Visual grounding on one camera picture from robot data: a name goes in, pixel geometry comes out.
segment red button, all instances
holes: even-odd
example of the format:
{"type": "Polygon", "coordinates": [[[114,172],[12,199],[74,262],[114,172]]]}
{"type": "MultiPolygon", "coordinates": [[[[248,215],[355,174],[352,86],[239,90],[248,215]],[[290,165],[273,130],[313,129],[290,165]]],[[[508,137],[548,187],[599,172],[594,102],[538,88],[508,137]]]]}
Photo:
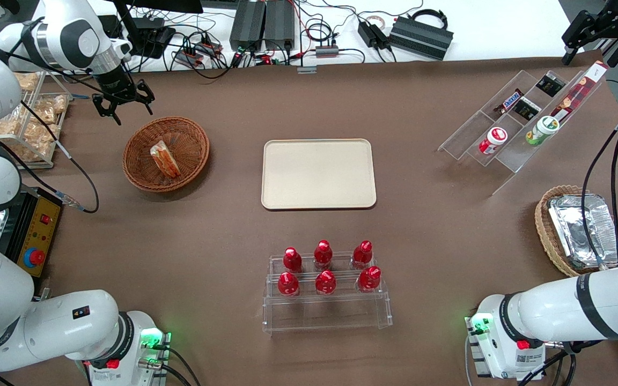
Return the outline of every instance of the red button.
{"type": "Polygon", "coordinates": [[[30,264],[38,266],[45,262],[45,252],[39,249],[32,251],[30,254],[30,264]]]}

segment chocolate bar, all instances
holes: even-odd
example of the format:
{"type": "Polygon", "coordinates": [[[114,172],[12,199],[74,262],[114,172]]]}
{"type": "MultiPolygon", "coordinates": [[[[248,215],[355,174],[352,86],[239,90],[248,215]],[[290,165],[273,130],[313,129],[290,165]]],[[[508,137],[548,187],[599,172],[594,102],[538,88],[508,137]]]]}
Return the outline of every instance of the chocolate bar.
{"type": "Polygon", "coordinates": [[[566,85],[566,83],[564,83],[556,76],[552,75],[551,73],[547,73],[542,76],[542,79],[540,79],[535,86],[543,90],[547,95],[554,97],[566,85]]]}
{"type": "Polygon", "coordinates": [[[500,115],[507,113],[521,97],[523,97],[523,93],[517,88],[512,94],[512,96],[507,98],[505,102],[502,102],[502,105],[498,105],[498,107],[493,108],[493,112],[500,113],[500,115]]]}
{"type": "Polygon", "coordinates": [[[526,120],[531,120],[540,112],[540,107],[538,107],[535,103],[526,99],[526,97],[521,97],[517,105],[514,106],[513,110],[517,112],[518,115],[526,118],[526,120]]]}

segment red bottle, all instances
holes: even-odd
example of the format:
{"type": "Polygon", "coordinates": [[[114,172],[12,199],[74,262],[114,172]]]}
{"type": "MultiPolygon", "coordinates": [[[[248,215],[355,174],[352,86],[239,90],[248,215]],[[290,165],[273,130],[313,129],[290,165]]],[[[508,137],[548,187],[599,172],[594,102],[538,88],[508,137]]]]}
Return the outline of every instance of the red bottle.
{"type": "Polygon", "coordinates": [[[353,269],[364,269],[373,259],[373,244],[370,241],[364,240],[354,249],[352,254],[351,266],[353,269]]]}
{"type": "Polygon", "coordinates": [[[278,291],[285,296],[299,295],[299,280],[289,272],[281,273],[278,279],[278,291]]]}
{"type": "Polygon", "coordinates": [[[285,256],[283,256],[283,265],[288,271],[292,273],[302,272],[302,257],[293,247],[289,247],[285,250],[285,256]]]}
{"type": "Polygon", "coordinates": [[[337,286],[335,275],[331,271],[323,271],[316,277],[316,292],[319,295],[330,295],[337,286]]]}
{"type": "Polygon", "coordinates": [[[373,292],[378,286],[380,286],[380,268],[377,266],[370,266],[364,271],[361,271],[356,281],[356,289],[359,292],[373,292]]]}
{"type": "Polygon", "coordinates": [[[314,266],[321,271],[330,269],[330,259],[333,258],[333,250],[330,248],[328,241],[321,240],[319,245],[314,249],[314,266]]]}

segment emergency stop button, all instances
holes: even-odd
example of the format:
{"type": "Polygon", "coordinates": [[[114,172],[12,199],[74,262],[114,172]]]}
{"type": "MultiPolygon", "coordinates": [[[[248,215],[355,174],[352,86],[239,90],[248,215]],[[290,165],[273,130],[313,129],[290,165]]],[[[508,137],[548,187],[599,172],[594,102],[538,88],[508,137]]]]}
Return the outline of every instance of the emergency stop button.
{"type": "Polygon", "coordinates": [[[45,262],[45,252],[37,248],[29,248],[25,251],[23,262],[27,268],[35,268],[45,262]]]}

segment metal rack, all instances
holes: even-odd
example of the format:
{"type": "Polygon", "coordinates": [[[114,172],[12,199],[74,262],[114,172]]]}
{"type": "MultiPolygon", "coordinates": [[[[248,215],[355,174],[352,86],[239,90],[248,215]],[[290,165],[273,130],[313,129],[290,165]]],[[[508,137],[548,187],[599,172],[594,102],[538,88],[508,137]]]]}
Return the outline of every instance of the metal rack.
{"type": "MultiPolygon", "coordinates": [[[[278,291],[278,278],[285,271],[283,256],[270,257],[264,292],[264,332],[358,327],[381,329],[393,324],[390,294],[384,279],[371,293],[356,290],[361,270],[350,268],[351,252],[333,253],[331,272],[335,275],[337,288],[331,295],[316,294],[314,283],[319,271],[314,268],[314,255],[300,255],[310,257],[302,257],[302,273],[296,274],[298,296],[283,296],[278,291]]],[[[373,265],[376,265],[375,257],[369,264],[373,265]]]]}
{"type": "MultiPolygon", "coordinates": [[[[72,100],[71,93],[67,90],[67,88],[59,81],[59,79],[51,73],[46,73],[46,71],[42,71],[39,73],[40,78],[37,81],[34,89],[32,91],[24,91],[21,99],[27,103],[28,106],[34,108],[39,100],[44,97],[54,98],[58,95],[66,95],[66,102],[63,108],[63,112],[59,114],[56,118],[55,124],[58,127],[58,132],[55,133],[56,137],[59,137],[62,130],[63,122],[66,118],[66,112],[68,110],[68,104],[72,100]],[[61,92],[57,93],[41,93],[42,84],[46,76],[51,76],[52,79],[59,85],[61,88],[61,92]]],[[[36,149],[35,146],[30,144],[25,139],[25,132],[28,130],[29,124],[31,122],[35,122],[36,119],[32,116],[27,109],[25,109],[22,105],[18,105],[13,112],[11,112],[7,117],[4,117],[0,120],[0,123],[3,121],[8,121],[12,124],[13,127],[17,127],[20,124],[20,129],[14,130],[13,133],[10,134],[0,134],[0,141],[3,144],[7,145],[10,149],[12,149],[15,154],[17,154],[20,158],[25,161],[25,164],[32,169],[45,169],[45,168],[53,168],[54,162],[52,161],[52,157],[54,155],[54,150],[56,149],[56,143],[50,142],[46,151],[41,152],[39,149],[36,149]]]]}

